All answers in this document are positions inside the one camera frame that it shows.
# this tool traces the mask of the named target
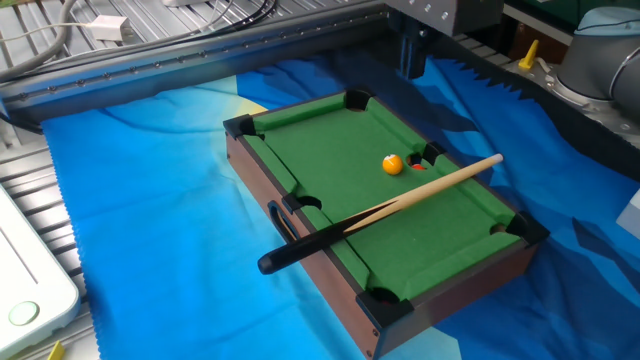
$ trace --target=gray robot arm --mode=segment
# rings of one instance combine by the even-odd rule
[[[588,12],[558,71],[567,88],[588,98],[614,100],[640,115],[640,11],[598,8]]]

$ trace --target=wooden cue shaft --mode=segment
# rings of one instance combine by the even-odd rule
[[[469,165],[465,168],[462,168],[456,172],[445,175],[439,179],[436,179],[430,183],[422,185],[418,188],[415,188],[411,191],[407,191],[406,193],[396,196],[393,199],[385,201],[382,204],[378,204],[373,208],[377,208],[381,205],[389,204],[391,205],[383,208],[382,210],[372,214],[364,218],[363,220],[353,224],[351,227],[345,230],[345,232],[353,231],[363,226],[367,226],[373,222],[376,222],[380,219],[383,219],[391,214],[394,214],[400,210],[406,209],[409,206],[420,202],[432,195],[435,195],[443,190],[446,190],[456,184],[461,183],[464,180],[467,180],[488,168],[499,164],[504,160],[504,157],[501,154],[496,154],[491,157],[488,157],[484,160],[478,161],[475,164]]]

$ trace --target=blue cloth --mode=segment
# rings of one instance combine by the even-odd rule
[[[386,359],[637,359],[640,244],[615,224],[640,184],[580,155],[531,100],[453,61],[413,82],[328,52],[43,124],[103,359],[358,359],[228,166],[221,121],[365,84],[552,232],[529,271]]]

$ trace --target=orange ball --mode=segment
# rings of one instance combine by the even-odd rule
[[[382,169],[389,175],[398,175],[402,172],[402,159],[398,155],[385,156],[382,161]]]

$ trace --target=green felt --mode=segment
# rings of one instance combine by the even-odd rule
[[[253,126],[255,127],[256,133],[263,134],[265,131],[269,131],[271,129],[290,125],[298,121],[306,120],[314,116],[330,113],[343,108],[344,94],[338,94],[298,106],[269,112],[261,116],[256,116],[253,120]]]
[[[302,212],[317,230],[324,229],[331,225],[331,221],[329,221],[317,207],[304,206],[302,207]],[[366,289],[370,275],[369,269],[360,261],[360,258],[351,246],[346,241],[339,241],[333,244],[331,249],[336,253],[353,278],[356,279],[358,285]]]
[[[298,183],[296,196],[322,201],[321,212],[303,208],[317,228],[458,169],[439,156],[435,166],[424,164],[426,171],[405,166],[390,176],[382,170],[383,158],[421,152],[422,138],[374,99],[364,112],[313,112],[308,109],[313,105],[298,109],[316,114],[304,121],[272,118],[283,125],[263,125],[269,129],[264,142],[275,153],[267,166],[285,164]],[[510,234],[489,235],[493,225],[508,224],[513,216],[484,187],[467,180],[354,234],[350,246],[342,243],[334,251],[364,288],[384,287],[410,299],[518,241]]]
[[[245,136],[244,138],[247,140],[247,143],[251,145],[258,157],[267,165],[276,180],[280,182],[284,191],[292,193],[296,189],[298,182],[291,176],[289,170],[282,164],[276,154],[271,151],[271,148],[257,136]]]

